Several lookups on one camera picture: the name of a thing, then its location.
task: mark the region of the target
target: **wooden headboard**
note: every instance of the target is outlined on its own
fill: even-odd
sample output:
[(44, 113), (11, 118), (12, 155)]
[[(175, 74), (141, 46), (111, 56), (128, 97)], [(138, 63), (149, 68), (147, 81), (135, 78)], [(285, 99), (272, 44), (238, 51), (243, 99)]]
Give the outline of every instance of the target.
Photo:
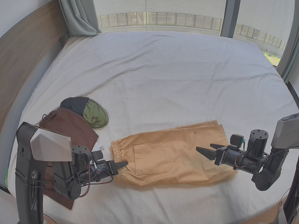
[(0, 132), (23, 83), (66, 31), (58, 0), (53, 0), (0, 38)]

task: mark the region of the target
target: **brown pants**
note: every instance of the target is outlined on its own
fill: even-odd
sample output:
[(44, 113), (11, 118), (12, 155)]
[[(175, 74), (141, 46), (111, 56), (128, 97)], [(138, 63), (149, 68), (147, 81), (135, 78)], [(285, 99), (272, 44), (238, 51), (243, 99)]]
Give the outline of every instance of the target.
[(206, 185), (237, 173), (232, 167), (216, 166), (196, 151), (210, 143), (228, 145), (222, 125), (209, 121), (169, 130), (130, 135), (111, 142), (115, 162), (129, 164), (115, 180), (140, 186), (186, 183)]

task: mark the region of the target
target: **pants pocket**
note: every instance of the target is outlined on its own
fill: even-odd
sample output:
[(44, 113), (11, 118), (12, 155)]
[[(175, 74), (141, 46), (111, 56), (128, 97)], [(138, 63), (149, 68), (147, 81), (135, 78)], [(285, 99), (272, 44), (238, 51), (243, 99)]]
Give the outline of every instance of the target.
[(172, 167), (172, 157), (167, 144), (134, 145), (136, 175), (166, 173)]

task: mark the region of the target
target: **brown garment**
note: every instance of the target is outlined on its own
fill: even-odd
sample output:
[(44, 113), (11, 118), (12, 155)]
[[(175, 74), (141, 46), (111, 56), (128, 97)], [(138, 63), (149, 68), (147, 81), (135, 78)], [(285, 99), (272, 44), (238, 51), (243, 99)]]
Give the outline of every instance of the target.
[(170, 130), (130, 135), (111, 142), (115, 162), (129, 163), (118, 171), (116, 181), (140, 186), (186, 183), (206, 185), (237, 173), (232, 167), (216, 166), (196, 151), (196, 146), (228, 145), (222, 125), (209, 121)]
[[(82, 116), (66, 108), (52, 111), (39, 123), (39, 126), (64, 134), (71, 138), (72, 145), (84, 145), (90, 151), (99, 137)], [(56, 192), (53, 187), (53, 170), (51, 167), (46, 169), (45, 181), (47, 181), (45, 184), (47, 188), (44, 194), (71, 210), (74, 201)]]

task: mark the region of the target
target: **curtain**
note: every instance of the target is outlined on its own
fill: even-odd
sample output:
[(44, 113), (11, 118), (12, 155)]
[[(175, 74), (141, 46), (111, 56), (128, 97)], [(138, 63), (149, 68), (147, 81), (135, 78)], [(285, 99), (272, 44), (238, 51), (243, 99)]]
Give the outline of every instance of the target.
[(277, 72), (285, 83), (289, 82), (290, 76), (299, 62), (299, 0), (295, 0), (294, 17), (286, 48), (278, 64)]
[(101, 29), (93, 0), (58, 0), (70, 36), (97, 35)]

